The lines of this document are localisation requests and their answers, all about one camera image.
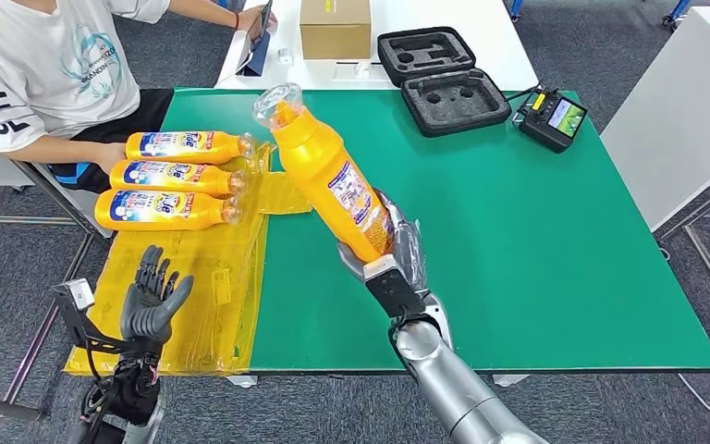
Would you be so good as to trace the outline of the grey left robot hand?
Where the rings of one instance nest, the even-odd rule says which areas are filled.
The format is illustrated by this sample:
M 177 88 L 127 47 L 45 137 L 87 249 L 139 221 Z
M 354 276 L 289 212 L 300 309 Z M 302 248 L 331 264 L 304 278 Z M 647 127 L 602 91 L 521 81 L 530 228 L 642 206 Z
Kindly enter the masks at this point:
M 151 339 L 162 344 L 172 335 L 171 321 L 190 296 L 194 277 L 167 270 L 164 249 L 149 245 L 129 285 L 120 317 L 123 339 Z

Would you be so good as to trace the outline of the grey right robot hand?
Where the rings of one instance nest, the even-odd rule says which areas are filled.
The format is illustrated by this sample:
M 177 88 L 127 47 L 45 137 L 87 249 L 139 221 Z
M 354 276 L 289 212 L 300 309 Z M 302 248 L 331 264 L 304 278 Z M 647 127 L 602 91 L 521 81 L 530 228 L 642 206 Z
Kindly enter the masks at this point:
M 403 272 L 410 287 L 422 297 L 430 291 L 427 284 L 426 263 L 422 252 L 419 220 L 408 222 L 399 207 L 381 190 L 373 189 L 381 204 L 390 215 L 390 227 L 393 230 L 394 246 L 391 254 Z M 341 263 L 361 283 L 364 277 L 365 262 L 359 259 L 350 247 L 339 241 L 337 252 Z

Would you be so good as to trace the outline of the person's right hand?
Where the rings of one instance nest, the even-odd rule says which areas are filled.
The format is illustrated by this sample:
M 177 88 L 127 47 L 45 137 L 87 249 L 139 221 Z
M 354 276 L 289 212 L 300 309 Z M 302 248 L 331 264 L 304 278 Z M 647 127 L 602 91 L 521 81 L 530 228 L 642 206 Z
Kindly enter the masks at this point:
M 123 142 L 98 143 L 93 156 L 93 162 L 107 175 L 117 163 L 126 159 L 126 144 Z

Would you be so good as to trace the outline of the person's left hand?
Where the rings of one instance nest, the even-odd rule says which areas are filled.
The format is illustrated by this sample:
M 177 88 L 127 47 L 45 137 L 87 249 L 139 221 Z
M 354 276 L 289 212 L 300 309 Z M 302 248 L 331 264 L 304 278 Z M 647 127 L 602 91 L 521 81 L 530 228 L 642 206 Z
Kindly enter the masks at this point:
M 272 8 L 265 4 L 240 11 L 237 15 L 236 28 L 240 31 L 248 31 L 252 26 L 267 29 L 276 25 L 276 23 L 277 19 L 272 12 Z

